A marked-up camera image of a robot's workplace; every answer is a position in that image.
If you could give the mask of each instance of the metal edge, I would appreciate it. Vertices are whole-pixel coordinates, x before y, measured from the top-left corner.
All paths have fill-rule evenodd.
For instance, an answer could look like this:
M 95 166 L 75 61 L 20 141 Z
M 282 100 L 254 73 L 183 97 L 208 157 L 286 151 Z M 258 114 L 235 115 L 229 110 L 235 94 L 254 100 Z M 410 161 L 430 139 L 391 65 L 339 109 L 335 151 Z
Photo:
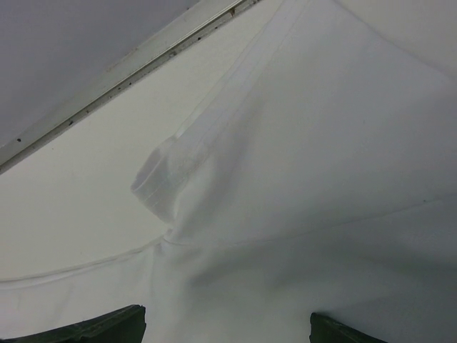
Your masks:
M 246 10 L 250 9 L 260 1 L 261 0 L 238 0 L 232 3 L 232 5 L 226 7 L 223 11 L 219 12 L 217 15 L 213 16 L 208 21 L 204 22 L 202 25 L 189 32 L 182 39 L 179 39 L 177 42 L 170 45 L 169 48 L 160 53 L 157 57 L 153 58 L 150 62 L 144 64 L 141 68 L 137 69 L 126 78 L 114 84 L 114 86 L 105 91 L 101 96 L 91 101 L 83 109 L 72 114 L 68 119 L 55 126 L 53 129 L 38 139 L 35 139 L 30 144 L 27 144 L 27 146 L 22 148 L 19 152 L 15 153 L 15 155 L 7 158 L 7 160 L 2 165 L 0 165 L 0 175 L 33 154 L 35 151 L 48 144 L 50 141 L 63 134 L 73 125 L 85 119 L 88 115 L 102 107 L 107 102 L 111 101 L 114 97 L 129 89 L 136 82 L 140 81 L 145 76 L 149 75 L 151 72 L 155 71 L 166 62 L 176 57 L 182 51 L 188 49 L 190 46 L 209 36 L 221 26 L 227 24 L 233 18 L 236 18 L 240 14 L 244 13 Z

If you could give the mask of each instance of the gray surface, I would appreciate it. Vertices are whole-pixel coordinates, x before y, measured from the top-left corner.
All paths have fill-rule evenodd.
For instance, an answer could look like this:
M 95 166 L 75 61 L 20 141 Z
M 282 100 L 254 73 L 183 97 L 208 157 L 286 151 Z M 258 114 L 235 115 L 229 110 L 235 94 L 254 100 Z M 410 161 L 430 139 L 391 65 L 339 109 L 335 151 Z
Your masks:
M 0 147 L 198 0 L 0 2 Z

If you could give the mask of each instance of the metal strip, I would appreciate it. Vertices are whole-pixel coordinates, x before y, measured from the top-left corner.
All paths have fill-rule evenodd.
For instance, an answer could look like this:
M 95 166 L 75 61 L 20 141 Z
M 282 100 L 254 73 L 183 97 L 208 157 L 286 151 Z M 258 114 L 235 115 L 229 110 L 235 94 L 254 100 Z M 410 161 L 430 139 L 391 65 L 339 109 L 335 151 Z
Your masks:
M 28 146 L 25 146 L 19 150 L 19 152 L 15 153 L 15 155 L 6 156 L 4 159 L 6 161 L 0 165 L 0 175 L 12 168 L 14 165 L 18 164 L 23 159 L 33 154 L 38 149 L 48 144 L 56 137 L 63 134 L 66 130 L 71 128 L 72 125 L 86 118 L 89 114 L 106 104 L 108 101 L 111 101 L 115 96 L 118 96 L 126 89 L 130 88 L 133 84 L 154 70 L 158 69 L 160 66 L 170 61 L 172 58 L 176 57 L 182 51 L 188 49 L 193 44 L 210 35 L 215 30 L 219 29 L 221 26 L 228 23 L 233 18 L 239 16 L 247 9 L 250 9 L 253 5 L 257 4 L 260 1 L 261 0 L 238 0 L 214 17 L 210 18 L 208 21 L 204 22 L 202 25 L 185 35 L 185 37 L 172 44 L 167 50 L 159 54 L 156 58 L 152 59 L 149 63 L 137 69 L 130 76 L 118 82 L 97 99 L 87 104 L 83 109 L 69 116 L 67 120 L 58 126 L 55 126 L 53 129 L 51 129 L 51 131 L 47 132 L 40 138 L 35 139 L 33 142 L 28 144 Z M 22 143 L 21 138 L 18 138 L 14 143 Z

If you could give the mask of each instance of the garment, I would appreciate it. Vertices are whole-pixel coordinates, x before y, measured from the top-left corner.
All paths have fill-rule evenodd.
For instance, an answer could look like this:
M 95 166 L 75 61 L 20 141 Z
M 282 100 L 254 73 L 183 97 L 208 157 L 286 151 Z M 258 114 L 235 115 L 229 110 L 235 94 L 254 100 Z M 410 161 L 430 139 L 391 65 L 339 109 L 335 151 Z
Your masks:
M 284 0 L 132 186 L 170 226 L 154 342 L 305 342 L 312 312 L 455 340 L 456 112 L 445 69 L 332 0 Z

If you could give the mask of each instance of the metal frame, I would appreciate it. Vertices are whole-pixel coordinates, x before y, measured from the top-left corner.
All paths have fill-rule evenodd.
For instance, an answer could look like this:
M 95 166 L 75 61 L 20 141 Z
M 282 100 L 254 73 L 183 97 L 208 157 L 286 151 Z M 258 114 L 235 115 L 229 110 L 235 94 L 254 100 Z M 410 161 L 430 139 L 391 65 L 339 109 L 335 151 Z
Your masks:
M 261 0 L 202 0 L 91 86 L 0 147 L 0 174 Z

